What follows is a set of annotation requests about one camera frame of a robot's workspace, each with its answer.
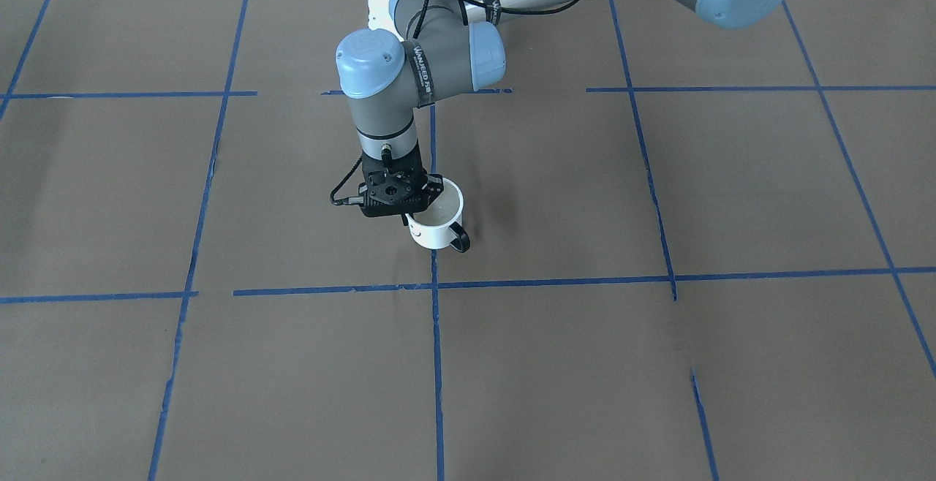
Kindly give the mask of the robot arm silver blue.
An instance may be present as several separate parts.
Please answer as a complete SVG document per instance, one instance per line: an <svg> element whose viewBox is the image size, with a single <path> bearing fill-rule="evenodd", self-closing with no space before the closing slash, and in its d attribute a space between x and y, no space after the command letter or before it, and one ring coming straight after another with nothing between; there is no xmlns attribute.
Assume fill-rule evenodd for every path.
<svg viewBox="0 0 936 481"><path fill-rule="evenodd" d="M401 178L424 185L426 171L412 128L415 109L471 94L502 80L499 28L551 17L584 0L387 0L389 29L358 29L335 51L370 184ZM782 0L672 0L722 29L755 24Z"/></svg>

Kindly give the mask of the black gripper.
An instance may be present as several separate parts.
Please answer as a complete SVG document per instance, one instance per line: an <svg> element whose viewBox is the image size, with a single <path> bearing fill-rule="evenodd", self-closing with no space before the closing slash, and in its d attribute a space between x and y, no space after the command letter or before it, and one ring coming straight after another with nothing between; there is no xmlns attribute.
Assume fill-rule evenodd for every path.
<svg viewBox="0 0 936 481"><path fill-rule="evenodd" d="M361 145L364 181L382 183L387 170L391 175L408 173L414 183L426 182L426 171L417 140L361 139Z"/></svg>

